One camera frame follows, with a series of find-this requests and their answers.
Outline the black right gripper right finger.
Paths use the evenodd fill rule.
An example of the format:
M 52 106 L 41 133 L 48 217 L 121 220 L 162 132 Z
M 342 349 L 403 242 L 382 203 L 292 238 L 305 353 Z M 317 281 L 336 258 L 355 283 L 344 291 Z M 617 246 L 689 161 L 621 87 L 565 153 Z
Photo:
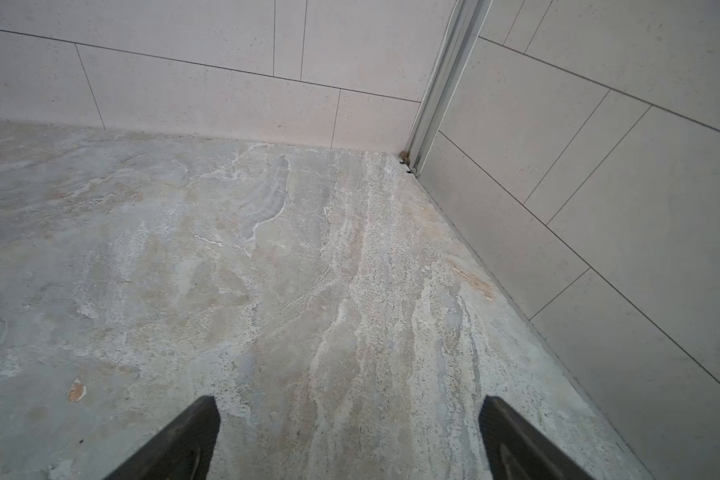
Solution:
M 485 397 L 478 424 L 493 479 L 593 480 L 498 396 Z

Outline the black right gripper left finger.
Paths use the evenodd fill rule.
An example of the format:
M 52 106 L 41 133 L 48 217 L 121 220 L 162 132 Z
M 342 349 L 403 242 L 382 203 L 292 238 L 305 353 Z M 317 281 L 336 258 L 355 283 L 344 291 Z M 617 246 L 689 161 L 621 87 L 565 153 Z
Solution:
M 215 398 L 200 396 L 105 479 L 206 479 L 220 425 Z

